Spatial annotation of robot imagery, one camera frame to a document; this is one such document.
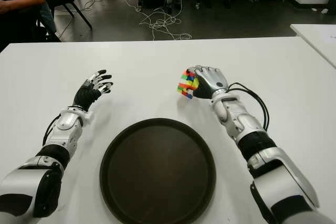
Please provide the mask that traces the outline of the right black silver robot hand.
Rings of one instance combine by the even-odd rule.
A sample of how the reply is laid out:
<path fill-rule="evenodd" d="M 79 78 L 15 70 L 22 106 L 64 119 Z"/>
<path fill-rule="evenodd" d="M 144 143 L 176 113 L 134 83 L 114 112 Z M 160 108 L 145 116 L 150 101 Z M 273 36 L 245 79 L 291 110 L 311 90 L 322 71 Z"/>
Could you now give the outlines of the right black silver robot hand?
<path fill-rule="evenodd" d="M 227 80 L 219 69 L 197 65 L 193 71 L 198 80 L 198 87 L 193 91 L 193 96 L 200 99 L 211 99 L 216 92 L 228 90 Z"/>

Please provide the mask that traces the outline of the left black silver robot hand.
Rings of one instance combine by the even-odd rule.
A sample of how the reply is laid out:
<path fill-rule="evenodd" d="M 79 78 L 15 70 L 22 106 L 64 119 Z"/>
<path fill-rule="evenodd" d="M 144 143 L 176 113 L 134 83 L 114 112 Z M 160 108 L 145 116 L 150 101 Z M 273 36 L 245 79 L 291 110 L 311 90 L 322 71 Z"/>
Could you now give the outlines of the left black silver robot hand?
<path fill-rule="evenodd" d="M 73 106 L 81 107 L 88 112 L 91 105 L 103 94 L 110 93 L 113 82 L 112 75 L 106 70 L 99 70 L 88 77 L 75 94 Z"/>

